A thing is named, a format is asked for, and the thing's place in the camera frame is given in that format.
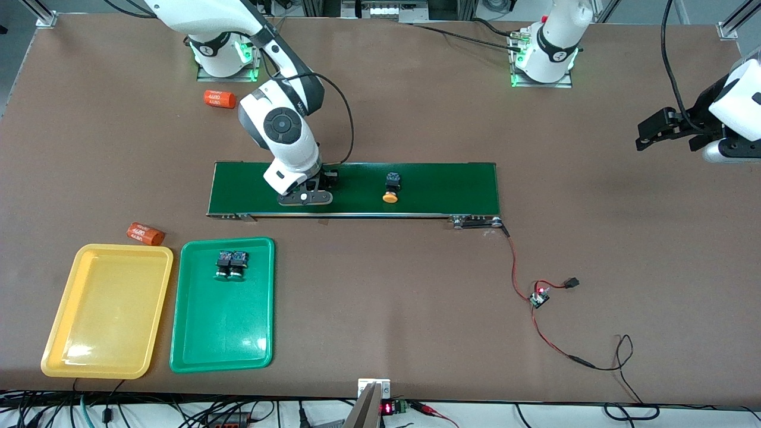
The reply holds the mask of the green conveyor belt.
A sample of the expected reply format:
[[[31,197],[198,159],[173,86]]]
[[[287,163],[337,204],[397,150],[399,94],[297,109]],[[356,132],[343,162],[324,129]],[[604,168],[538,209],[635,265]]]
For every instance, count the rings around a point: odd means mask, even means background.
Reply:
[[[266,183],[268,163],[217,162],[207,217],[316,219],[447,219],[456,229],[499,228],[500,199],[494,163],[343,163],[330,191],[332,203],[281,206]],[[389,172],[401,175],[398,201],[384,203]]]

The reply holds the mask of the red lead black plug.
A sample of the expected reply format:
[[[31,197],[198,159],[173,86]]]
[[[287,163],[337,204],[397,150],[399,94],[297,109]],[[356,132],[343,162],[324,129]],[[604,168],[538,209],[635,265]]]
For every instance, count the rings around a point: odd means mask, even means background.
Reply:
[[[543,292],[544,290],[547,290],[549,288],[552,289],[573,289],[574,287],[577,287],[580,284],[579,280],[576,277],[571,277],[566,279],[561,284],[554,284],[553,282],[550,282],[549,280],[545,279],[539,279],[534,282],[533,290],[535,292]]]

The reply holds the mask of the green plastic tray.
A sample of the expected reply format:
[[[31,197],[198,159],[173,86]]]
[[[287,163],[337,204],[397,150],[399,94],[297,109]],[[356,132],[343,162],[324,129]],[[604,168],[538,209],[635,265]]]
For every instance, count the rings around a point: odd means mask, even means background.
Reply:
[[[249,254],[244,281],[214,279],[220,250]],[[176,373],[255,370],[274,349],[275,242],[190,241],[180,252],[169,367]]]

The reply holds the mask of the yellow plastic tray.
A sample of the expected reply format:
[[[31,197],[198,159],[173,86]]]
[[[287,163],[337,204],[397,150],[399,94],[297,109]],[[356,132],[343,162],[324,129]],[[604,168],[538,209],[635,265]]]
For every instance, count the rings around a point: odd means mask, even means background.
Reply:
[[[168,247],[79,249],[40,362],[48,377],[133,380],[149,371],[174,255]]]

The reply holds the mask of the red clip lead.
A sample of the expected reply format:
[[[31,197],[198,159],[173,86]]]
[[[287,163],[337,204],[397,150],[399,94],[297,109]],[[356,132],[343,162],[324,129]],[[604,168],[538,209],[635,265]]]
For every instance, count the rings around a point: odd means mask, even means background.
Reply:
[[[434,417],[434,418],[448,421],[455,428],[460,428],[460,426],[456,422],[454,422],[454,420],[452,420],[449,417],[446,417],[445,415],[441,414],[439,411],[436,411],[433,407],[430,407],[427,404],[422,404],[422,402],[415,401],[415,400],[407,400],[407,404],[411,409],[413,409],[413,411],[417,411],[428,417]]]

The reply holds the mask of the red black power strip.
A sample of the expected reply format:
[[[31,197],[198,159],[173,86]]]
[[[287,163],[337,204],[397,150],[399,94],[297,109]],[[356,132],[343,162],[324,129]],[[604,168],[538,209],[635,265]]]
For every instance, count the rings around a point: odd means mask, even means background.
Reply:
[[[250,412],[226,411],[206,417],[206,428],[249,428],[254,423]]]

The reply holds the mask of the aluminium profile post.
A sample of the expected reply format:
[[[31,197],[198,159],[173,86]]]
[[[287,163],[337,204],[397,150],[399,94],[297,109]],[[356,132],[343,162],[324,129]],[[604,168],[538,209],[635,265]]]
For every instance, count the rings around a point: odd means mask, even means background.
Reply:
[[[57,20],[57,12],[48,8],[43,0],[20,0],[22,4],[36,17],[37,28],[52,28]]]
[[[716,24],[720,40],[737,40],[737,30],[761,11],[761,0],[743,0],[723,21]]]

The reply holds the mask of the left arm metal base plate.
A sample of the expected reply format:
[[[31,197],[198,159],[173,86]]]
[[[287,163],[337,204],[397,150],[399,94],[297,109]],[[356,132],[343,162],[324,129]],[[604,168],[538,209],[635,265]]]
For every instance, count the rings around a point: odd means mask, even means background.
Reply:
[[[516,47],[509,53],[512,87],[554,87],[570,89],[573,86],[571,70],[579,47],[544,51],[538,43],[538,29],[524,27],[508,36],[508,46]]]

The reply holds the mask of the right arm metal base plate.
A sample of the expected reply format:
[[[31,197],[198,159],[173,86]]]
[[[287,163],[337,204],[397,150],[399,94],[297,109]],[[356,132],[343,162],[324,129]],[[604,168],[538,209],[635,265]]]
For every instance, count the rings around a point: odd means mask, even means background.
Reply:
[[[197,80],[207,82],[255,82],[262,56],[248,36],[236,32],[188,36],[198,65]]]

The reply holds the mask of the black metal rack frame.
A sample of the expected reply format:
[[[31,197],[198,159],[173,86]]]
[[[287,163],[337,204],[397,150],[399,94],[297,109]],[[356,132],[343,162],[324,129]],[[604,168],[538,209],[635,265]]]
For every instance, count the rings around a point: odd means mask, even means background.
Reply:
[[[378,19],[400,23],[470,21],[479,0],[294,0],[306,17]]]

